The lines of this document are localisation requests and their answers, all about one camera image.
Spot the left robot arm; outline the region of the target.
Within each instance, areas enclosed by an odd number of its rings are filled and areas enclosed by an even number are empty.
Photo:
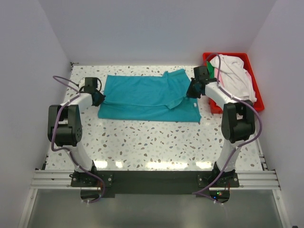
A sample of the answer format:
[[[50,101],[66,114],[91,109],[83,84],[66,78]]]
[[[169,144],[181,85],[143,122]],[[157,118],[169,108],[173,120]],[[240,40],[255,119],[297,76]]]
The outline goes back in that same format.
[[[104,100],[101,93],[102,82],[97,77],[85,77],[77,88],[75,96],[63,104],[53,104],[48,108],[47,136],[51,150],[64,150],[74,165],[74,172],[69,175],[72,187],[97,187],[103,189],[104,181],[97,174],[94,161],[86,153],[81,143],[83,130],[81,112]]]

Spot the teal t shirt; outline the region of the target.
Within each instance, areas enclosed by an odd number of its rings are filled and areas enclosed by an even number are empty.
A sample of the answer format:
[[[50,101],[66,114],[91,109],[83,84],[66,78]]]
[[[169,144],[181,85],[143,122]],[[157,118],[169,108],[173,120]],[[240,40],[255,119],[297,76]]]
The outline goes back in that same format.
[[[189,85],[185,69],[166,71],[162,76],[108,75],[98,117],[198,123],[201,120],[198,102],[186,96]]]

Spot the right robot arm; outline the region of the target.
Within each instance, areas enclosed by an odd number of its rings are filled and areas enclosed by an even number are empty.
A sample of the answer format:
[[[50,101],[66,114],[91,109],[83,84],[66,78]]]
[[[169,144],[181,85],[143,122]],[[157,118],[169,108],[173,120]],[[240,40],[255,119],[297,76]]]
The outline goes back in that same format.
[[[210,186],[221,187],[233,179],[241,144],[255,132],[253,103],[236,98],[224,89],[216,78],[209,76],[206,66],[195,67],[193,72],[194,77],[190,81],[187,97],[207,96],[222,109],[221,132],[224,144],[208,178]]]

